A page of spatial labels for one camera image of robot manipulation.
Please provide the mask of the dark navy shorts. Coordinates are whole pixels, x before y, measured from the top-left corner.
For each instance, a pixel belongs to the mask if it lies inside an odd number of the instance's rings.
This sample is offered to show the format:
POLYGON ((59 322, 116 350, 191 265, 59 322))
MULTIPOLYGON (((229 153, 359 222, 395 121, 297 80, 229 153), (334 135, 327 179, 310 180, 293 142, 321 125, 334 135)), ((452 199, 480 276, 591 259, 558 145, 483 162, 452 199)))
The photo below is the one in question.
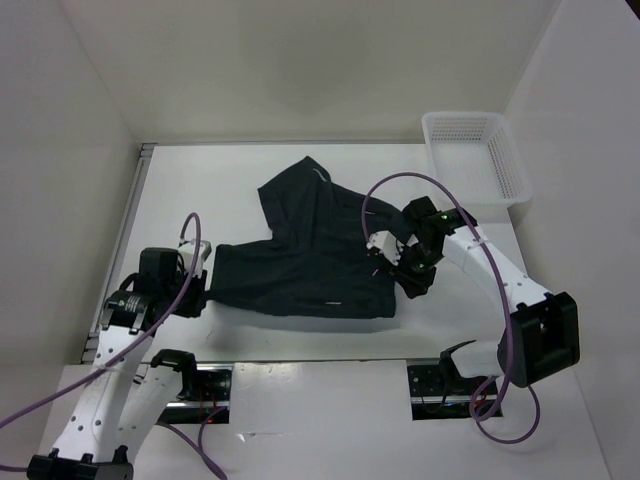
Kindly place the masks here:
POLYGON ((208 296, 226 306, 273 316, 391 318, 395 281, 378 272, 365 232, 411 229, 394 206, 332 182, 310 157, 258 190, 272 237, 215 251, 208 296))

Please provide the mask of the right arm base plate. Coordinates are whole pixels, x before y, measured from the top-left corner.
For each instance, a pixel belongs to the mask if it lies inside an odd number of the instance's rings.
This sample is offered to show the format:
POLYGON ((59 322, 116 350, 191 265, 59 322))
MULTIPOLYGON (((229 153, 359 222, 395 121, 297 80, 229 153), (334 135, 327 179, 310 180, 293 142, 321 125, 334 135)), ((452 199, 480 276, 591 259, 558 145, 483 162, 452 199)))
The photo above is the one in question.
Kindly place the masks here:
POLYGON ((486 380, 447 379, 437 360, 406 365, 413 421, 468 419, 471 395, 486 380))

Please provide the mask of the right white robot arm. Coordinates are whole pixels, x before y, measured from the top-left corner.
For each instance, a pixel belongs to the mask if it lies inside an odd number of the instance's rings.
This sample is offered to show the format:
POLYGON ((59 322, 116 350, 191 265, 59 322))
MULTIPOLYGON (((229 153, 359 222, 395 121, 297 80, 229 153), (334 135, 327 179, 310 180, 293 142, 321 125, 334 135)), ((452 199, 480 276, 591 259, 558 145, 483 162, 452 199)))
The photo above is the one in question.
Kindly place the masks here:
POLYGON ((405 295, 426 295, 438 263, 447 259, 484 292, 505 322, 497 341, 467 340, 441 352, 438 378, 446 391, 460 393, 474 378, 501 376, 525 388, 579 362, 578 306, 571 295, 554 294, 529 278, 469 213, 441 211, 421 197, 402 215, 411 235, 403 241, 388 234, 383 253, 405 295))

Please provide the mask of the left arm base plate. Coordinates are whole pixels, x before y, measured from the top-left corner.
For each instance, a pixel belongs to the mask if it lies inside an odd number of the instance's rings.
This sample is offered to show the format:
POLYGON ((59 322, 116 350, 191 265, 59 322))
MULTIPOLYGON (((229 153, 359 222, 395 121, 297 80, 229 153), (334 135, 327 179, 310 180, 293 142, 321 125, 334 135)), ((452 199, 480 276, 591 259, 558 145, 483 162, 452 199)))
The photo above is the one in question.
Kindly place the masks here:
POLYGON ((228 424, 232 373, 231 364, 198 364, 190 389, 167 404, 159 421, 170 425, 228 424))

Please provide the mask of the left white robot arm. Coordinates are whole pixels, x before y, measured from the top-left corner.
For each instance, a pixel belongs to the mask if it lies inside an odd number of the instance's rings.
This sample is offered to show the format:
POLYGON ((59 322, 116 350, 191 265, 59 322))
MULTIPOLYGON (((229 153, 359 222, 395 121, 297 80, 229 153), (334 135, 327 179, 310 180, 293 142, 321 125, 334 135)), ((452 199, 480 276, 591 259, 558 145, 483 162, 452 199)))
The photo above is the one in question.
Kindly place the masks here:
POLYGON ((132 478, 135 457, 166 404, 198 391, 195 356, 182 350, 160 350, 149 363, 149 378, 140 386, 133 382, 159 319, 200 316, 210 254, 210 243, 196 240, 141 252, 137 272, 104 303, 92 365, 97 377, 83 387, 50 453, 32 457, 28 478, 132 478))

